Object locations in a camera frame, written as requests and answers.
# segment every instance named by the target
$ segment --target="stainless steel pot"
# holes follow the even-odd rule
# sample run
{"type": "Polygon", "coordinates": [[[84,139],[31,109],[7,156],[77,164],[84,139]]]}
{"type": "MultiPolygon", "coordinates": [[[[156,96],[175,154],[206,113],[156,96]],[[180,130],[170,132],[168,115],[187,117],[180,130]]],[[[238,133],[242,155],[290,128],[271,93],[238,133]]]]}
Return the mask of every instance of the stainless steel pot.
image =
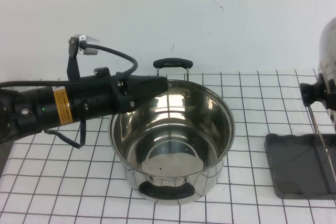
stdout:
{"type": "MultiPolygon", "coordinates": [[[[183,67],[183,59],[153,64],[183,67]]],[[[216,184],[235,135],[228,105],[202,85],[169,80],[169,89],[134,112],[111,117],[109,137],[128,182],[146,199],[185,204],[216,184]]]]}

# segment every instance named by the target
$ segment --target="pot rim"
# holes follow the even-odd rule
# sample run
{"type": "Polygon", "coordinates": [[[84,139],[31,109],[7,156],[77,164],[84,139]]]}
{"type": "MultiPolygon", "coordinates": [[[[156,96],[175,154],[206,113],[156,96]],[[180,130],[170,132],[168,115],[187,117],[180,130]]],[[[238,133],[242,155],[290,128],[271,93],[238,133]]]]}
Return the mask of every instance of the pot rim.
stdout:
{"type": "Polygon", "coordinates": [[[199,89],[199,90],[205,92],[205,94],[207,96],[208,95],[213,96],[217,100],[216,104],[219,105],[219,107],[221,107],[222,110],[224,110],[223,107],[225,108],[225,110],[226,110],[226,112],[228,114],[228,120],[229,120],[229,122],[231,121],[231,125],[229,125],[230,126],[229,144],[225,147],[223,153],[218,157],[218,159],[214,163],[212,163],[211,165],[207,166],[206,168],[200,170],[199,172],[188,174],[188,175],[185,175],[185,176],[180,176],[180,177],[161,177],[161,176],[156,176],[156,175],[153,175],[153,174],[150,174],[150,173],[146,173],[146,172],[144,172],[142,170],[139,170],[139,169],[135,168],[130,162],[128,162],[120,154],[119,150],[115,146],[115,141],[114,141],[113,136],[112,136],[112,130],[114,128],[113,126],[114,126],[114,123],[116,122],[115,119],[119,116],[119,114],[110,116],[108,133],[109,133],[109,140],[110,140],[111,146],[112,146],[115,154],[118,155],[118,157],[126,165],[130,166],[132,169],[134,169],[137,172],[139,172],[141,174],[144,174],[146,176],[155,177],[155,178],[159,178],[159,179],[183,179],[183,178],[186,178],[186,177],[191,177],[191,176],[194,176],[194,175],[202,174],[202,173],[206,172],[207,170],[210,170],[212,167],[216,166],[221,160],[223,160],[223,158],[227,155],[227,153],[229,152],[229,150],[231,149],[231,146],[233,144],[233,141],[234,141],[234,138],[235,138],[235,133],[236,133],[235,119],[233,117],[231,109],[226,104],[226,102],[224,101],[224,99],[222,99],[222,97],[220,97],[218,94],[216,94],[211,89],[208,89],[207,87],[205,87],[203,85],[200,85],[198,83],[190,82],[190,81],[184,81],[184,80],[168,80],[168,85],[169,86],[171,86],[173,84],[174,85],[178,85],[179,83],[186,84],[191,89],[199,89]]]}

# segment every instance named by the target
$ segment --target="black tray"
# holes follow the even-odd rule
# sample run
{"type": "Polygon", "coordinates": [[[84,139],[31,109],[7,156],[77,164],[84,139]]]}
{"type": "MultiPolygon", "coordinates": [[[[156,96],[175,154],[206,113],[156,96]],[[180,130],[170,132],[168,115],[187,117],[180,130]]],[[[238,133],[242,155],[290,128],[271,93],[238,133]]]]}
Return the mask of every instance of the black tray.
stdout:
{"type": "MultiPolygon", "coordinates": [[[[332,148],[336,167],[335,134],[323,134],[332,148]]],[[[275,194],[282,199],[334,199],[336,182],[322,142],[314,134],[278,136],[265,140],[275,194]]]]}

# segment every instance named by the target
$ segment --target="screw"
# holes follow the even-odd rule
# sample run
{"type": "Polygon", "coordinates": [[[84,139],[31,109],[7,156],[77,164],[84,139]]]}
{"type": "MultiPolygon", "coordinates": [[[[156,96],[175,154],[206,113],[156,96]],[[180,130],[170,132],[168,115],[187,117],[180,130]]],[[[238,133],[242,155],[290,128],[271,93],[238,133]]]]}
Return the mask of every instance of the screw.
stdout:
{"type": "Polygon", "coordinates": [[[21,112],[20,112],[21,116],[23,116],[24,118],[27,118],[30,116],[30,110],[27,109],[27,108],[23,108],[21,109],[21,112]]]}

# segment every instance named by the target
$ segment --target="black grid line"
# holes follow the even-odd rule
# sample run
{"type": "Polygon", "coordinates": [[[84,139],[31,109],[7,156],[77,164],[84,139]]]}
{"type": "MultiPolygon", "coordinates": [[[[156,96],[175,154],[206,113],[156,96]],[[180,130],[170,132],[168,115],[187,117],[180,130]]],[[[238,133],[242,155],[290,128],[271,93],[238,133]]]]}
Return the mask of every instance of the black grid line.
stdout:
{"type": "MultiPolygon", "coordinates": [[[[80,131],[80,127],[78,127],[78,131],[77,131],[75,140],[76,140],[77,137],[78,137],[78,133],[79,133],[79,131],[80,131]]],[[[60,191],[60,189],[61,189],[61,186],[62,186],[64,177],[65,177],[65,173],[67,172],[67,168],[68,168],[68,165],[69,165],[69,162],[70,162],[70,157],[71,157],[71,154],[72,154],[72,151],[73,151],[73,150],[74,150],[73,147],[71,147],[70,155],[69,155],[69,158],[68,158],[68,161],[67,161],[67,165],[66,165],[66,167],[65,167],[65,169],[64,169],[63,177],[62,177],[61,182],[60,182],[60,184],[59,184],[59,186],[58,186],[56,199],[55,199],[55,202],[54,202],[54,205],[53,205],[53,209],[51,210],[51,214],[50,214],[50,217],[49,217],[48,224],[50,224],[50,222],[51,222],[51,217],[53,216],[53,213],[54,213],[54,210],[55,210],[56,202],[57,202],[57,199],[58,199],[58,194],[59,194],[59,191],[60,191]]]]}
{"type": "Polygon", "coordinates": [[[107,194],[109,192],[109,187],[110,187],[110,183],[111,183],[111,177],[112,177],[112,172],[113,172],[113,167],[114,167],[114,160],[115,160],[115,157],[116,155],[114,154],[114,157],[113,157],[113,163],[112,163],[112,167],[111,167],[111,172],[110,172],[110,176],[108,178],[109,182],[107,184],[107,188],[106,188],[106,193],[105,193],[105,197],[104,197],[104,203],[103,203],[103,209],[101,211],[101,217],[100,217],[100,224],[102,223],[103,221],[103,216],[104,216],[104,211],[105,211],[105,203],[106,203],[106,199],[108,198],[107,194]]]}
{"type": "MultiPolygon", "coordinates": [[[[204,86],[204,75],[202,74],[202,86],[204,86]]],[[[207,213],[206,213],[206,195],[204,196],[204,205],[205,205],[205,224],[207,224],[207,213]]]]}
{"type": "MultiPolygon", "coordinates": [[[[260,87],[260,93],[261,93],[261,98],[263,98],[263,93],[262,93],[262,90],[261,90],[261,84],[260,84],[260,75],[259,75],[259,72],[258,73],[258,81],[259,81],[259,87],[260,87]]],[[[268,134],[270,133],[270,130],[269,130],[269,122],[267,120],[267,114],[266,114],[266,110],[265,110],[265,103],[264,103],[264,100],[262,100],[262,107],[264,108],[264,114],[265,114],[265,119],[266,119],[266,124],[267,124],[267,130],[268,130],[268,134]]],[[[285,209],[285,204],[284,204],[284,199],[281,199],[282,201],[282,207],[284,209],[284,214],[285,214],[285,220],[286,220],[286,224],[288,224],[288,221],[287,221],[287,215],[286,215],[286,209],[285,209]]]]}
{"type": "MultiPolygon", "coordinates": [[[[240,92],[242,94],[241,97],[243,97],[243,89],[242,88],[240,88],[240,92]]],[[[241,99],[241,102],[243,104],[243,109],[244,109],[244,99],[243,98],[241,99]]],[[[245,123],[245,130],[246,130],[246,135],[247,135],[248,150],[250,151],[251,150],[251,148],[250,148],[250,140],[249,140],[249,137],[248,137],[248,130],[247,130],[247,124],[246,123],[245,123]]],[[[260,212],[259,212],[259,206],[258,206],[257,188],[256,188],[256,181],[255,181],[255,178],[254,178],[254,171],[253,171],[253,163],[252,163],[251,152],[249,152],[249,157],[250,157],[251,168],[252,168],[252,178],[253,178],[254,192],[255,192],[256,203],[257,203],[256,205],[257,205],[257,211],[258,211],[258,219],[259,219],[259,224],[261,224],[261,221],[260,221],[260,212]]]]}
{"type": "Polygon", "coordinates": [[[129,219],[129,213],[130,213],[130,207],[131,207],[131,200],[132,200],[132,192],[133,192],[133,188],[131,188],[130,201],[129,201],[129,203],[128,203],[127,216],[126,216],[126,224],[128,224],[128,219],[129,219]]]}
{"type": "MultiPolygon", "coordinates": [[[[296,70],[295,70],[295,74],[296,74],[296,79],[297,79],[297,81],[298,81],[298,85],[300,85],[300,81],[299,81],[298,73],[297,73],[296,70]]],[[[312,121],[311,121],[311,118],[310,118],[310,115],[309,115],[309,113],[308,113],[307,108],[306,108],[306,114],[307,114],[307,117],[308,117],[308,119],[309,119],[309,123],[310,123],[311,129],[313,130],[313,132],[315,132],[315,129],[314,129],[313,125],[312,125],[312,121]]],[[[312,218],[312,220],[313,220],[313,224],[315,224],[313,211],[311,210],[311,207],[310,207],[310,200],[307,199],[307,201],[308,201],[308,205],[309,205],[309,210],[310,210],[311,218],[312,218]]]]}
{"type": "MultiPolygon", "coordinates": [[[[97,134],[97,138],[96,138],[96,144],[97,145],[97,141],[98,141],[98,137],[99,137],[99,132],[100,132],[100,128],[101,128],[101,124],[103,123],[103,118],[101,119],[100,121],[100,125],[99,125],[99,129],[98,129],[98,134],[97,134]]],[[[82,193],[80,195],[80,199],[79,199],[79,204],[78,204],[78,208],[77,208],[77,213],[76,213],[76,217],[75,217],[75,223],[76,223],[76,220],[77,220],[77,216],[78,216],[78,212],[79,212],[79,208],[80,208],[80,204],[82,202],[82,198],[83,198],[83,193],[84,193],[84,189],[85,189],[85,185],[86,185],[86,182],[88,181],[88,176],[89,176],[89,172],[90,172],[90,167],[91,167],[91,164],[92,164],[92,159],[93,159],[93,156],[94,156],[94,152],[95,152],[95,149],[96,147],[93,148],[93,152],[92,152],[92,155],[91,155],[91,160],[90,160],[90,164],[89,164],[89,167],[88,167],[88,171],[86,173],[86,177],[85,177],[85,181],[84,181],[84,185],[83,185],[83,189],[82,189],[82,193]]]]}
{"type": "Polygon", "coordinates": [[[37,183],[36,183],[34,192],[33,192],[33,196],[32,196],[31,199],[30,199],[30,203],[29,203],[29,206],[28,206],[28,208],[27,208],[27,211],[26,211],[26,214],[25,214],[25,218],[23,219],[23,223],[25,222],[25,220],[26,220],[26,218],[27,218],[27,214],[28,214],[28,212],[29,212],[31,203],[33,202],[33,199],[34,199],[34,197],[35,197],[36,189],[37,189],[37,187],[38,187],[38,183],[39,183],[40,180],[41,180],[41,176],[42,176],[42,173],[43,173],[43,171],[44,171],[44,168],[46,167],[47,160],[48,160],[49,154],[50,154],[50,152],[51,152],[51,148],[52,148],[52,144],[51,144],[51,146],[50,146],[50,148],[49,148],[49,152],[48,152],[48,155],[47,155],[47,157],[46,157],[46,159],[45,159],[45,162],[44,162],[44,164],[43,164],[43,168],[42,168],[42,170],[41,170],[40,176],[38,177],[38,180],[37,180],[37,183]]]}
{"type": "MultiPolygon", "coordinates": [[[[222,73],[220,73],[221,75],[221,85],[222,85],[222,97],[224,96],[223,95],[223,76],[222,76],[222,73]]],[[[229,166],[229,158],[228,158],[228,155],[226,155],[226,162],[227,162],[227,165],[229,166]]],[[[230,190],[230,201],[232,203],[232,193],[231,193],[231,182],[230,182],[230,168],[228,167],[227,168],[227,176],[228,176],[228,179],[229,179],[229,190],[230,190]]],[[[232,224],[234,224],[234,219],[233,219],[233,206],[231,204],[231,218],[232,218],[232,224]]]]}

